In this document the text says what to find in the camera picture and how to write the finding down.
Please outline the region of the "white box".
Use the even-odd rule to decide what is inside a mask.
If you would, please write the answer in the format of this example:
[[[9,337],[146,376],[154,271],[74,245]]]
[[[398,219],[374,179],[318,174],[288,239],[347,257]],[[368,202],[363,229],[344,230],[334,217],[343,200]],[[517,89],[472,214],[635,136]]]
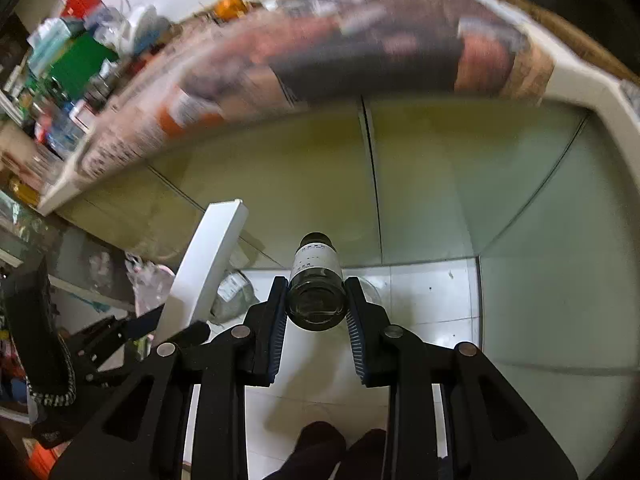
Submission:
[[[247,217],[242,200],[208,205],[171,285],[155,330],[154,347],[208,318]]]

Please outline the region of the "dark glass bottle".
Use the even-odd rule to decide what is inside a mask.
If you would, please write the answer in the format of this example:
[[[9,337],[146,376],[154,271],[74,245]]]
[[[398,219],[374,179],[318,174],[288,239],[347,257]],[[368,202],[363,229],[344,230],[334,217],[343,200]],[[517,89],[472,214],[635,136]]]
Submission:
[[[288,281],[286,313],[311,332],[324,332],[342,322],[347,300],[337,251],[326,234],[311,232],[297,248]]]

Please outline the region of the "orange fruit peel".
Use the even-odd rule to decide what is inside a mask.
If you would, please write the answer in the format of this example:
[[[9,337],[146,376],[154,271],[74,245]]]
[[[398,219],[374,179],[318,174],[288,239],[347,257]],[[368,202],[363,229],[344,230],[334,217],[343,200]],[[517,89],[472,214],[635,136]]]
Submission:
[[[212,12],[217,21],[230,22],[246,15],[250,7],[244,0],[217,0]]]

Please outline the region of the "white trash bowl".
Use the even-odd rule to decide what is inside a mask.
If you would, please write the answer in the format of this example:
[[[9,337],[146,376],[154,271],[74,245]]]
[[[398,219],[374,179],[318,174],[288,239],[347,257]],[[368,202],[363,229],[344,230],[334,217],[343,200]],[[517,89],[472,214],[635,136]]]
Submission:
[[[377,304],[382,307],[383,300],[378,289],[365,278],[358,278],[364,299],[369,304]]]

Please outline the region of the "pink bin with bag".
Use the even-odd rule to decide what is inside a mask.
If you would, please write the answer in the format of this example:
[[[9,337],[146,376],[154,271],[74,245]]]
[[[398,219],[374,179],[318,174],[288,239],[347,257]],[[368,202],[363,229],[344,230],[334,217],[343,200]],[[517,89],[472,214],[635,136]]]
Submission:
[[[168,266],[144,261],[130,252],[125,257],[127,278],[134,291],[134,312],[140,318],[165,303],[175,273]]]

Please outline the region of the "grey package on floor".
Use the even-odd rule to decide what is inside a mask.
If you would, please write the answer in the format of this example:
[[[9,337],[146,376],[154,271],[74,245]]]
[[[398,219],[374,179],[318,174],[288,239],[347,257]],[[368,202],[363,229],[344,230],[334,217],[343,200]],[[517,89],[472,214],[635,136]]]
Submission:
[[[244,315],[254,304],[258,304],[258,299],[250,280],[239,270],[226,271],[210,309],[209,321],[216,325],[228,323]]]

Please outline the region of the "green storage box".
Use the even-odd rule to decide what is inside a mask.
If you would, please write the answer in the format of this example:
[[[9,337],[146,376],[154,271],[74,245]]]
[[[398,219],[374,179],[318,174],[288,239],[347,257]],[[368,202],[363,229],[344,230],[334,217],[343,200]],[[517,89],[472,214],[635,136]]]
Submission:
[[[115,62],[118,54],[85,32],[51,65],[44,88],[55,101],[75,102],[84,95],[86,85],[99,73],[105,60]]]

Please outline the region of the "teal tissue boxes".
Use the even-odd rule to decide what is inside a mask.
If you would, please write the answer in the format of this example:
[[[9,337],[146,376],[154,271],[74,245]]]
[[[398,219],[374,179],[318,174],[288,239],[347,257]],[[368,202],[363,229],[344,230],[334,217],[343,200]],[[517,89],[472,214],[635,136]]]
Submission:
[[[51,65],[66,42],[85,30],[84,21],[72,16],[47,18],[27,38],[32,53],[27,60],[29,71],[40,77]]]

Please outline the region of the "red kettle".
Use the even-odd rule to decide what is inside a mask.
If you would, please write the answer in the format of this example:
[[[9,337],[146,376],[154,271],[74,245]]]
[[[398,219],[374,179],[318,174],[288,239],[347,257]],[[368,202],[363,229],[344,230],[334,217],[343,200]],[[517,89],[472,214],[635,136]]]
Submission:
[[[103,0],[61,0],[61,18],[79,18],[83,20],[91,12],[102,6]]]

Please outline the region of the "printed newspaper tablecloth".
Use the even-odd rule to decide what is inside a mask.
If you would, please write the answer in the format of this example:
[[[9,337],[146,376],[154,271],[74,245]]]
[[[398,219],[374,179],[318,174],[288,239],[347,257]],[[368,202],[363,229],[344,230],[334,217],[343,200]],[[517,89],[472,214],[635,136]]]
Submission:
[[[552,57],[490,0],[279,0],[183,32],[107,104],[75,165],[100,180],[201,126],[418,92],[538,99]]]

